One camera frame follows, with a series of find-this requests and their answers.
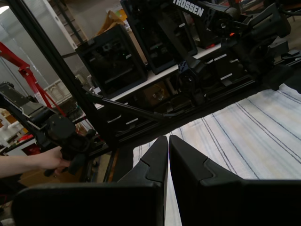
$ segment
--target human hand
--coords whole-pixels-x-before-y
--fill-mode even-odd
[[[56,169],[55,174],[59,175],[65,167],[70,166],[70,161],[63,159],[61,149],[61,147],[55,147],[44,153],[32,155],[32,157],[39,168]]]

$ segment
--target black cable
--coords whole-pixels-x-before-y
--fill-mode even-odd
[[[296,12],[290,12],[290,11],[283,9],[283,5],[280,5],[280,10],[283,14],[286,14],[289,16],[301,16],[301,9],[297,10]]]

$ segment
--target white towel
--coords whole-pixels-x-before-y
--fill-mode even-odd
[[[301,179],[301,95],[284,84],[192,121],[167,139],[170,135],[242,178]],[[133,166],[154,142],[133,150]],[[165,225],[182,225],[170,172]]]

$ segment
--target light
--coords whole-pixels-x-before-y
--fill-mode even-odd
[[[210,45],[210,46],[207,46],[206,49],[212,48],[212,47],[214,47],[214,46],[215,46],[215,44],[212,44],[212,45]]]
[[[9,6],[3,6],[0,8],[0,14],[2,14],[5,10],[8,10]]]

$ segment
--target red crane arm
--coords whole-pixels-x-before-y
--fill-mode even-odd
[[[62,109],[53,101],[53,99],[45,92],[44,89],[38,84],[38,81],[34,77],[32,71],[30,70],[30,65],[26,63],[24,60],[17,57],[12,51],[10,51],[2,42],[0,42],[0,57],[6,59],[12,64],[16,65],[19,68],[20,74],[25,78],[28,85],[32,89],[32,91],[37,94],[40,93],[43,100],[45,101],[47,107],[52,108],[48,99],[56,106],[58,111],[65,116],[65,113]]]

